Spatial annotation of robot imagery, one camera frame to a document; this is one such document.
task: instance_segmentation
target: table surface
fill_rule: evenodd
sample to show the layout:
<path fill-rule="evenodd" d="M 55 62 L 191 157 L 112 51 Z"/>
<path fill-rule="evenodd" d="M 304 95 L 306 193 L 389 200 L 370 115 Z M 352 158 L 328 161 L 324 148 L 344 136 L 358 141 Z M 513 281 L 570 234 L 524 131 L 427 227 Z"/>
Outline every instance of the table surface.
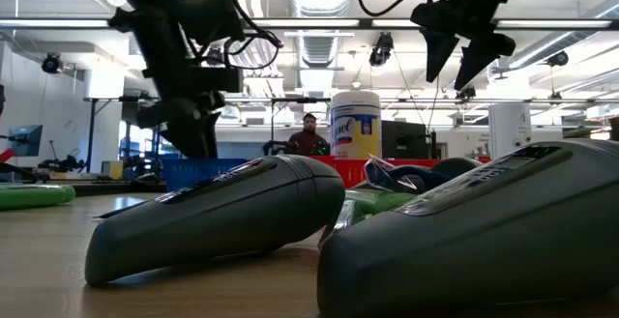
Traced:
<path fill-rule="evenodd" d="M 86 286 L 84 257 L 96 226 L 91 218 L 152 196 L 83 197 L 67 206 L 0 213 L 0 317 L 318 316 L 316 236 L 270 256 L 156 270 L 99 289 Z M 619 317 L 618 302 L 609 295 L 449 316 L 609 318 Z"/>

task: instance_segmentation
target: white pillar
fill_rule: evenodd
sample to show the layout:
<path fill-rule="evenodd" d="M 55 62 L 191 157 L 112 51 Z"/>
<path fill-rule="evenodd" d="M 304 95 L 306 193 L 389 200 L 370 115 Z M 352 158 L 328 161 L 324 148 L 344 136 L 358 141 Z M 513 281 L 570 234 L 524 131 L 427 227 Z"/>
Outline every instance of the white pillar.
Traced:
<path fill-rule="evenodd" d="M 86 71 L 86 98 L 118 98 L 123 96 L 125 75 L 123 71 L 109 65 L 96 66 Z M 105 106 L 95 117 L 93 149 L 90 163 L 92 173 L 101 172 L 101 163 L 118 159 L 119 127 L 123 105 L 113 101 L 98 101 L 97 108 Z"/>
<path fill-rule="evenodd" d="M 531 96 L 527 75 L 510 74 L 488 85 L 492 98 L 528 99 Z M 489 109 L 490 155 L 505 156 L 531 142 L 531 111 L 528 103 L 498 103 Z"/>

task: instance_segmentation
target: dark shirt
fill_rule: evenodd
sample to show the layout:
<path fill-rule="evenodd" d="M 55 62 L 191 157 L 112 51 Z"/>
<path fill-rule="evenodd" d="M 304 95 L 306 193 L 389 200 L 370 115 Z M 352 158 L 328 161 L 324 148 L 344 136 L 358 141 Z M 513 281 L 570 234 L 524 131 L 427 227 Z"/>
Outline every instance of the dark shirt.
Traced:
<path fill-rule="evenodd" d="M 292 134 L 288 141 L 293 144 L 296 143 L 299 146 L 299 154 L 301 155 L 310 155 L 320 142 L 327 144 L 325 138 L 316 133 L 308 133 L 304 130 Z"/>
<path fill-rule="evenodd" d="M 2 115 L 2 110 L 4 110 L 4 102 L 6 100 L 4 97 L 4 85 L 0 85 L 0 115 Z"/>

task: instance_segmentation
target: blue crate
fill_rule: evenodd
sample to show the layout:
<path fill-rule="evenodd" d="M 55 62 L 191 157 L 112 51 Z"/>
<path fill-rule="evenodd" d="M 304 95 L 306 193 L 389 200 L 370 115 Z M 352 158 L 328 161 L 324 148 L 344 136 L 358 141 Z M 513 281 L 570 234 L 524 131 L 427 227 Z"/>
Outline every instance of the blue crate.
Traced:
<path fill-rule="evenodd" d="M 246 159 L 164 159 L 163 176 L 168 191 L 186 188 L 217 177 Z"/>

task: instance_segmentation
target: green object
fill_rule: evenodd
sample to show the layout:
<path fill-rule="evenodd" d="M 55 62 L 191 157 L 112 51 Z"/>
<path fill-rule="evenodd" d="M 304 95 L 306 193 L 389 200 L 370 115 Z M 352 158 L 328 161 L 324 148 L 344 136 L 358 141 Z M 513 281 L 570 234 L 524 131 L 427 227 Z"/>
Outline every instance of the green object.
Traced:
<path fill-rule="evenodd" d="M 397 208 L 415 196 L 412 193 L 370 189 L 350 189 L 346 191 L 346 199 L 355 201 L 353 223 Z"/>
<path fill-rule="evenodd" d="M 0 211 L 50 207 L 75 199 L 75 189 L 54 185 L 0 186 Z"/>
<path fill-rule="evenodd" d="M 75 200 L 75 189 L 72 186 L 60 186 L 65 191 L 65 203 Z"/>

